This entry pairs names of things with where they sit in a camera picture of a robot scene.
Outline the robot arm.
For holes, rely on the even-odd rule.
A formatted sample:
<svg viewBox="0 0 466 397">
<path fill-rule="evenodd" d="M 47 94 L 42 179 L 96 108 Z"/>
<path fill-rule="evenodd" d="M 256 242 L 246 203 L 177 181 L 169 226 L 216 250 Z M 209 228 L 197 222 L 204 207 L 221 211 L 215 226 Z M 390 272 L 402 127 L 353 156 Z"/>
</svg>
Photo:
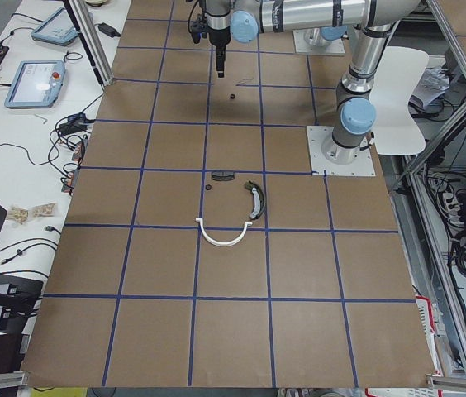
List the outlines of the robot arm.
<svg viewBox="0 0 466 397">
<path fill-rule="evenodd" d="M 223 77 L 226 47 L 249 43 L 264 33 L 300 35 L 310 47 L 338 41 L 347 28 L 358 30 L 349 65 L 336 86 L 337 120 L 321 145 L 331 163 L 349 165 L 364 149 L 376 118 L 369 101 L 378 65 L 396 24 L 416 1 L 195 1 L 188 33 L 194 43 L 207 38 L 215 49 L 216 72 Z"/>
<path fill-rule="evenodd" d="M 347 26 L 326 26 L 306 29 L 303 39 L 308 45 L 315 47 L 328 46 L 332 41 L 339 40 L 347 32 Z"/>
</svg>

